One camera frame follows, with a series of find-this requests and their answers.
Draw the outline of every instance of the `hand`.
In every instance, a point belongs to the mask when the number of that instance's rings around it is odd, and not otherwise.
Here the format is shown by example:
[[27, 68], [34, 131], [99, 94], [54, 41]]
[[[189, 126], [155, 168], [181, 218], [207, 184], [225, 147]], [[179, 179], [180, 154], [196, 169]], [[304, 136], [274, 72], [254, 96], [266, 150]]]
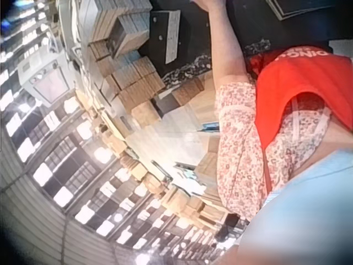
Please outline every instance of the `hand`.
[[206, 12], [214, 11], [226, 6], [227, 0], [191, 0]]

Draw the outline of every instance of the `red apron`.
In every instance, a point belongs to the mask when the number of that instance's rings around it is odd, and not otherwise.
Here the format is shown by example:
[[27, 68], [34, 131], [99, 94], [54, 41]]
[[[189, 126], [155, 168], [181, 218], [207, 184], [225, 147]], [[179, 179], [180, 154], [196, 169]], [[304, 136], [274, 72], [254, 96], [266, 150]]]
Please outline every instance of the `red apron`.
[[292, 48], [269, 63], [257, 81], [255, 124], [263, 150], [274, 140], [287, 103], [304, 92], [319, 95], [353, 130], [352, 61], [315, 47]]

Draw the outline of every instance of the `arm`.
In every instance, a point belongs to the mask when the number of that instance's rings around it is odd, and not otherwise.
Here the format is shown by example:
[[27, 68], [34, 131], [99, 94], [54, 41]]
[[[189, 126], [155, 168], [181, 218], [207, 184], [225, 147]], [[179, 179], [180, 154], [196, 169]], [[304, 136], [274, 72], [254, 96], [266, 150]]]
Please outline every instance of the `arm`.
[[242, 50], [229, 21], [226, 0], [195, 0], [208, 11], [211, 26], [213, 79], [216, 88], [231, 82], [249, 82]]

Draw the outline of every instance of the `light blue fabric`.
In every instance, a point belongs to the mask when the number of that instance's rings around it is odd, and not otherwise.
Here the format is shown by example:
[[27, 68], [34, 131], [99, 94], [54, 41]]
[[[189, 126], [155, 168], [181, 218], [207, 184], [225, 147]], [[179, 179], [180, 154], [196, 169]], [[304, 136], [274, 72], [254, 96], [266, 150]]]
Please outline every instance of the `light blue fabric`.
[[241, 243], [239, 250], [321, 259], [353, 252], [353, 150], [331, 154], [273, 192]]
[[288, 182], [284, 188], [271, 192], [263, 206], [276, 198], [284, 189], [288, 189], [304, 181], [324, 176], [337, 177], [342, 175], [353, 176], [353, 150], [339, 150], [312, 165], [292, 181]]

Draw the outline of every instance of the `floral dress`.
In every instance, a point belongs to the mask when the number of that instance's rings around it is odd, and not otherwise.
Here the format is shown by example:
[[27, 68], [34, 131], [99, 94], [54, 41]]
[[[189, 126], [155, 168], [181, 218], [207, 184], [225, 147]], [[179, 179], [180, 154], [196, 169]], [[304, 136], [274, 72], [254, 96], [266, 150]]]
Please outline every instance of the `floral dress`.
[[[260, 210], [267, 192], [263, 153], [255, 126], [256, 91], [251, 83], [230, 83], [216, 94], [221, 140], [217, 186], [223, 205], [249, 221]], [[273, 190], [282, 188], [321, 143], [330, 109], [314, 94], [300, 94], [286, 106], [281, 127], [267, 147]]]

